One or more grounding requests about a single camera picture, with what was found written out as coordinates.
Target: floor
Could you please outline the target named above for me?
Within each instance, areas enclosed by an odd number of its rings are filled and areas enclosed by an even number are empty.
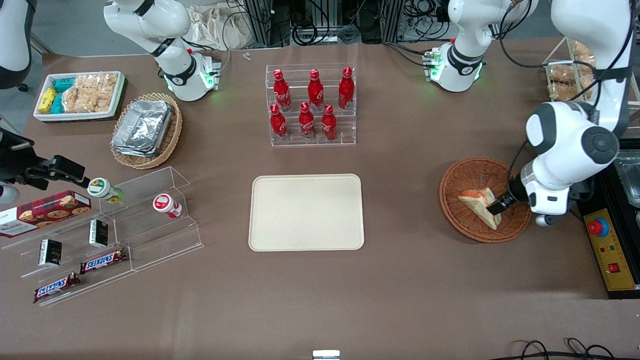
[[[185,6],[207,4],[211,0],[180,0]],[[70,56],[105,56],[144,54],[130,40],[112,32],[104,22],[98,0],[39,0],[33,33],[54,53]],[[559,36],[550,20],[550,0],[540,0],[535,12],[521,26],[509,34],[510,38],[534,38]],[[33,56],[31,73],[26,83],[27,93],[16,89],[0,90],[0,113],[18,130],[26,126],[32,112],[36,91],[42,80],[42,59]]]

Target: red cookie box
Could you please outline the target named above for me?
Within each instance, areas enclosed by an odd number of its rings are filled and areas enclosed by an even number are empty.
[[[0,236],[20,234],[91,211],[91,200],[72,190],[0,212]]]

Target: black box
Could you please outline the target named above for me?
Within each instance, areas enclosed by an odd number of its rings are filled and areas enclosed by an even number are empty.
[[[91,220],[89,230],[89,245],[104,248],[109,243],[109,226],[100,220]]]
[[[62,243],[55,240],[42,240],[40,242],[40,260],[38,266],[60,266],[62,258]]]

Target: wicker basket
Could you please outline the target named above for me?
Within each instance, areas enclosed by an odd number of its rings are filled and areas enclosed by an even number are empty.
[[[162,145],[160,146],[160,153],[157,156],[154,156],[153,158],[143,158],[141,156],[131,156],[131,155],[120,154],[119,152],[116,152],[113,149],[111,149],[113,156],[116,158],[116,160],[119,163],[123,165],[127,165],[128,167],[145,170],[148,168],[154,168],[164,163],[169,158],[169,156],[171,156],[171,153],[173,152],[173,150],[175,150],[175,146],[178,145],[178,138],[180,137],[180,132],[182,131],[182,114],[180,114],[180,109],[178,108],[178,104],[176,104],[175,100],[173,100],[171,97],[165,94],[153,93],[153,94],[142,95],[141,97],[137,98],[134,101],[137,101],[137,100],[150,100],[150,101],[162,100],[167,102],[168,104],[171,104],[171,107],[173,108],[170,123],[166,128],[166,133],[164,134],[164,140],[162,142]],[[121,112],[120,117],[118,118],[118,122],[116,123],[115,129],[113,130],[113,134],[115,134],[116,131],[118,131],[118,127],[120,127],[120,124],[122,123],[122,118],[124,118],[124,115],[127,113],[129,108],[131,107],[131,104],[133,104],[134,101],[132,101],[129,105],[127,105],[127,107]]]
[[[471,209],[458,199],[466,190],[489,187],[496,197],[507,191],[508,168],[490,158],[460,160],[451,165],[440,182],[440,204],[451,224],[464,235],[483,243],[502,243],[522,234],[531,220],[531,210],[520,204],[502,213],[497,230],[491,230]]]

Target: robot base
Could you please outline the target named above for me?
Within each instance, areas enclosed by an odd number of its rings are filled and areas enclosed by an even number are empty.
[[[425,66],[424,75],[427,81],[433,81],[440,85],[444,90],[450,92],[462,92],[471,87],[471,84],[480,76],[482,63],[474,70],[472,67],[464,68],[469,72],[466,75],[460,75],[458,70],[451,65],[447,53],[452,46],[450,42],[440,47],[434,47],[432,51],[426,52],[422,56],[422,63]]]
[[[196,101],[212,90],[217,90],[220,85],[220,61],[213,61],[202,54],[191,54],[196,60],[196,71],[184,83],[184,85],[172,84],[164,77],[169,90],[182,101]]]

